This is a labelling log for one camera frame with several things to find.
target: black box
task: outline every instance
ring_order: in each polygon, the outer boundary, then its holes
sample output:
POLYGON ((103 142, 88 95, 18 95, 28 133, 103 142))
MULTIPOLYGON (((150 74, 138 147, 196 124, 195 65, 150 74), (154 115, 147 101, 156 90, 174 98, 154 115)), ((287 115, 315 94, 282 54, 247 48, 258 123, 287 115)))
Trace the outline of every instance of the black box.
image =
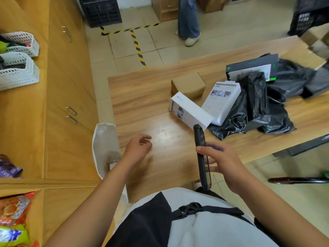
POLYGON ((248 61, 230 64, 226 66, 226 76, 230 81, 237 81, 251 72, 257 71, 265 73, 266 81, 275 81, 278 61, 278 54, 266 54, 248 61))

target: black phone case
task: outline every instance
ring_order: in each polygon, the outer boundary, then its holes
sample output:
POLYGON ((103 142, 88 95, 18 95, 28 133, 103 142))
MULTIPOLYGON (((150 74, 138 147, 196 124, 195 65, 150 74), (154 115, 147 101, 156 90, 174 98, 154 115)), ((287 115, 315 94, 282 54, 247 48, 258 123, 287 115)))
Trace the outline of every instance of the black phone case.
MULTIPOLYGON (((193 126, 193 129, 194 129, 195 146, 206 146, 205 144, 204 145, 201 144, 200 139, 202 137, 202 134, 204 134, 201 126, 199 124, 196 124, 193 126)), ((207 182, 204 156, 200 153, 197 153, 197 156, 198 156, 199 174, 200 174, 200 181, 201 181, 202 188, 205 191, 209 191, 210 187, 208 186, 208 182, 207 182)))

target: apron strap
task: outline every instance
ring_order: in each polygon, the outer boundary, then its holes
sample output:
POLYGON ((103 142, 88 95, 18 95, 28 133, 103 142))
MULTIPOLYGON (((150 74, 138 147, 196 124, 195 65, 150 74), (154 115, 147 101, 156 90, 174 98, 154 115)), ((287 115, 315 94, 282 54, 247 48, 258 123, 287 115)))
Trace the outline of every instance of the apron strap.
POLYGON ((225 207, 216 207, 216 206, 210 206, 210 205, 202 206, 197 202, 192 202, 192 203, 189 203, 188 205, 183 205, 183 206, 179 207, 176 211, 173 211, 171 213, 172 220, 174 221, 174 220, 186 218, 188 215, 195 215, 196 213, 202 212, 202 211, 231 215, 233 217, 242 219, 242 220, 246 221, 247 223, 253 225, 248 219, 243 217, 244 212, 241 211, 237 207, 225 208, 225 207))

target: white box with product images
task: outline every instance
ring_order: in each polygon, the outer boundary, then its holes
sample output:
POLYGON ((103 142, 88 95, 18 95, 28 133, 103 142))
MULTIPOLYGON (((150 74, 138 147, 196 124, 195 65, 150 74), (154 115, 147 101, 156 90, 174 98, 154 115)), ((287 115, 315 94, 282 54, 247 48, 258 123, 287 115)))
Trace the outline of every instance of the white box with product images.
POLYGON ((169 99, 169 109, 191 129, 193 129, 194 125, 199 124, 203 130, 206 130, 214 119, 181 92, 178 92, 169 99))
POLYGON ((240 84, 235 81, 216 82, 201 107, 214 117, 212 124, 223 124, 240 92, 240 84))

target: white plastic basket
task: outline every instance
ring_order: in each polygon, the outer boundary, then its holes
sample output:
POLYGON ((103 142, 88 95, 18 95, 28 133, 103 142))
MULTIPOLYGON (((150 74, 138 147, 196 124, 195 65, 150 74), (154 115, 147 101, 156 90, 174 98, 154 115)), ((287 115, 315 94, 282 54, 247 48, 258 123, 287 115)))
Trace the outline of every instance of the white plastic basket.
POLYGON ((14 32, 14 33, 6 33, 2 34, 3 37, 10 39, 14 42, 20 42, 31 47, 24 47, 24 46, 14 46, 8 47, 6 52, 22 52, 26 53, 30 57, 35 57, 39 55, 39 43, 35 40, 33 34, 27 32, 14 32))
POLYGON ((5 66, 25 64, 25 69, 7 68, 0 70, 0 91, 39 82, 40 70, 25 53, 10 52, 0 55, 5 66))

